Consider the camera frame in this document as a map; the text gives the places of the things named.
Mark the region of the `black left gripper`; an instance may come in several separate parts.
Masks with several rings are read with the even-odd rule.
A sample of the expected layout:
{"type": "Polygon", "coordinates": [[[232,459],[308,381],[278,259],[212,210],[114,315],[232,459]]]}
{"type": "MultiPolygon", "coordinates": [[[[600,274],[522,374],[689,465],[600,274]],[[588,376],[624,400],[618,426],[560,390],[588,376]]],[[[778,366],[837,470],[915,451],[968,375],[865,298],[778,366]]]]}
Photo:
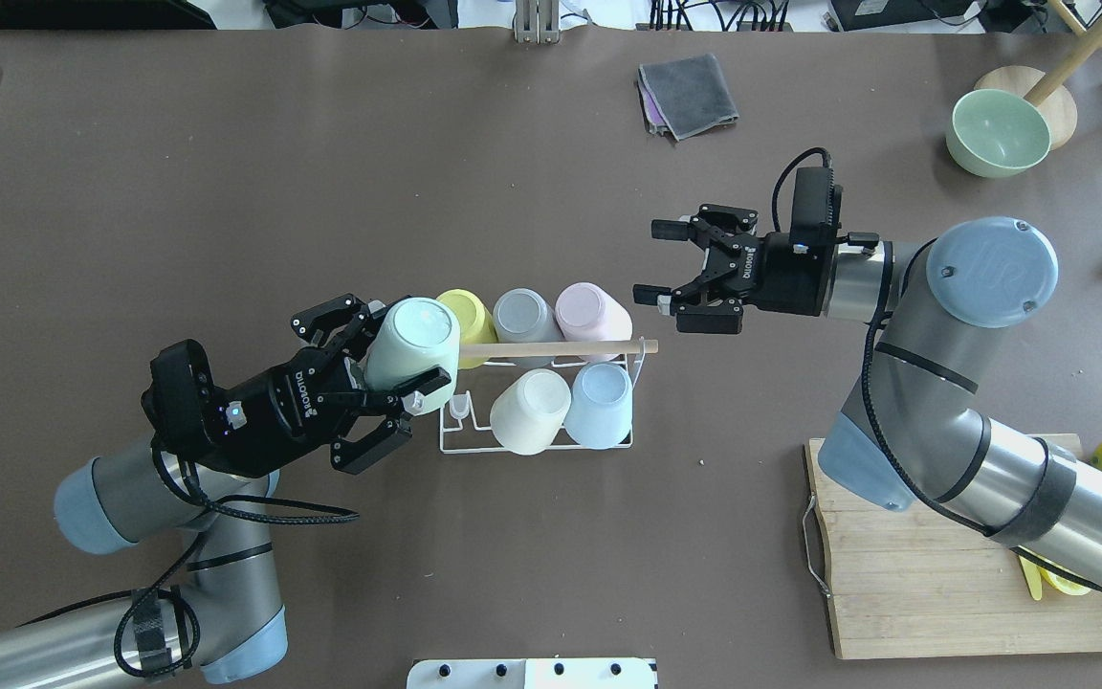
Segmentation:
{"type": "MultiPolygon", "coordinates": [[[[233,389],[210,389],[203,397],[203,422],[210,440],[202,465],[217,472],[272,472],[328,444],[327,415],[312,409],[303,375],[327,376],[333,367],[360,372],[360,363],[386,317],[386,305],[342,294],[290,317],[298,340],[306,346],[290,360],[290,372],[268,369],[233,389]]],[[[445,369],[420,372],[395,389],[329,392],[329,407],[344,411],[334,431],[331,465],[361,474],[412,438],[410,419],[423,410],[433,392],[451,383],[445,369]],[[377,417],[370,432],[348,439],[356,420],[377,417]]]]}

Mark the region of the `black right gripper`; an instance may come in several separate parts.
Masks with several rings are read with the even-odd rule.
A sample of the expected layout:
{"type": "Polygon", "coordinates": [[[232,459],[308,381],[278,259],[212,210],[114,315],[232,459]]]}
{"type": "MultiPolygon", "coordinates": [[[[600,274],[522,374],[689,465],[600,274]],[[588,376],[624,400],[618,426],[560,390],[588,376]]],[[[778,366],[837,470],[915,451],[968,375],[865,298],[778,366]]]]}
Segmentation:
{"type": "Polygon", "coordinates": [[[757,211],[719,204],[701,205],[685,219],[652,219],[653,239],[691,241],[730,258],[677,288],[634,284],[634,302],[674,317],[681,333],[738,335],[741,301],[764,311],[819,317],[834,278],[836,232],[769,232],[758,238],[757,222],[757,211]],[[730,278],[732,289],[722,286],[730,278]]]}

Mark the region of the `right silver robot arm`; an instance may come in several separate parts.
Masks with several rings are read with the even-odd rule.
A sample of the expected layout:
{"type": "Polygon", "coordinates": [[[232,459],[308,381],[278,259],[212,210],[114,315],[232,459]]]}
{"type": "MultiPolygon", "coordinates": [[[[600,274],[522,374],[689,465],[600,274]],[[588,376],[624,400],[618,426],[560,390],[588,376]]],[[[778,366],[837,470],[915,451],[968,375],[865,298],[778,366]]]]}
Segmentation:
{"type": "Polygon", "coordinates": [[[822,448],[831,480],[892,512],[922,504],[1102,591],[1102,470],[977,402],[1007,333],[1054,297],[1045,233],[992,215],[900,247],[832,218],[758,234],[748,209],[712,205],[650,232],[704,254],[685,284],[633,289],[679,331],[739,333],[748,306],[861,323],[857,379],[822,448]]]}

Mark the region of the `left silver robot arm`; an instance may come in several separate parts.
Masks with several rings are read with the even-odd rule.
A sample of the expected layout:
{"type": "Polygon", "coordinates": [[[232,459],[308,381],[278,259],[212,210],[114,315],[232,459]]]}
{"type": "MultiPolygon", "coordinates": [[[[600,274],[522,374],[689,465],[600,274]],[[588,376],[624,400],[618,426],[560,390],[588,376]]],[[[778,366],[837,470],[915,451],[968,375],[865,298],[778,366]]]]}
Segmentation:
{"type": "Polygon", "coordinates": [[[361,474],[454,392],[460,323],[442,302],[337,297],[290,322],[293,358],[218,387],[184,340],[150,362],[151,437],[62,480],[54,515],[83,552],[179,529],[156,583],[87,599],[0,633],[0,688],[145,686],[196,667],[209,683],[264,672],[288,650],[271,529],[356,520],[276,497],[279,471],[327,448],[361,474]]]}

